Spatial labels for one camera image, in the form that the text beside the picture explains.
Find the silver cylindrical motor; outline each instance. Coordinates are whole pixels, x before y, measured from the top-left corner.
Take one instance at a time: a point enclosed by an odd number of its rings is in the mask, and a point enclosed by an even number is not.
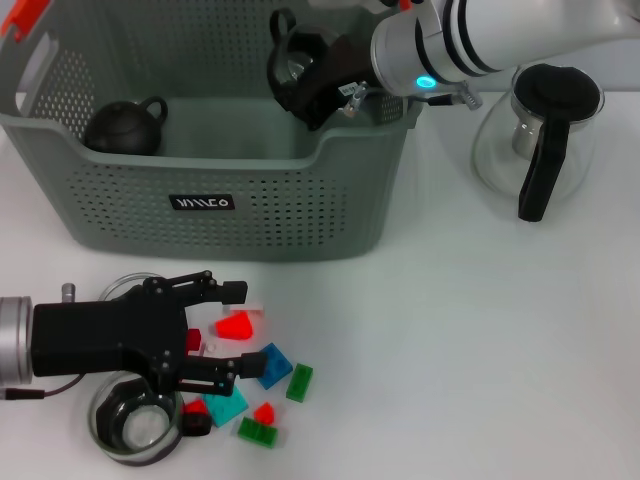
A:
[[[31,383],[30,297],[0,297],[0,387]]]

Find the black coffee pot lid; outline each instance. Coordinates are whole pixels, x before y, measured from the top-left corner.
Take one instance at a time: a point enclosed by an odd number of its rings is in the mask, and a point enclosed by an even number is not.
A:
[[[602,94],[589,75],[573,67],[540,64],[527,68],[516,81],[514,94],[524,108],[545,118],[551,111],[569,122],[593,117]]]

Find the blue indicator light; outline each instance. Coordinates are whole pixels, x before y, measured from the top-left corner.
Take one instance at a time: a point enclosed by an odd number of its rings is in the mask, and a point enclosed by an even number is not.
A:
[[[438,82],[426,75],[423,77],[418,77],[416,83],[420,88],[436,88],[436,85],[438,85]]]

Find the gray plastic basket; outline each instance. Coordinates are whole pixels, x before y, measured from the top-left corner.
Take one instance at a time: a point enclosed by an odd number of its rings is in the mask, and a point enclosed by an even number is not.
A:
[[[65,225],[89,247],[138,255],[265,261],[362,254],[380,237],[419,105],[384,97],[356,122],[317,132],[271,98],[268,20],[363,39],[382,19],[306,0],[52,0],[31,33],[0,41],[0,124]],[[45,61],[20,110],[15,92],[43,36]],[[106,103],[169,103],[155,157],[79,141]],[[175,210],[170,195],[231,195],[234,210]]]

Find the red block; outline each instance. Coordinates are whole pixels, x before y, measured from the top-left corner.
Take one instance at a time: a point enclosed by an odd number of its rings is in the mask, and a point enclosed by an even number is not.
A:
[[[200,350],[202,334],[197,328],[190,328],[187,332],[187,352],[197,352]]]
[[[253,335],[253,327],[247,312],[240,312],[216,322],[216,335],[231,340],[248,340]]]
[[[267,402],[253,413],[253,418],[263,425],[273,425],[276,421],[276,412],[271,404]]]
[[[194,400],[191,403],[187,403],[182,408],[183,413],[206,413],[209,415],[209,410],[207,409],[207,405],[204,401],[199,398],[198,400]]]

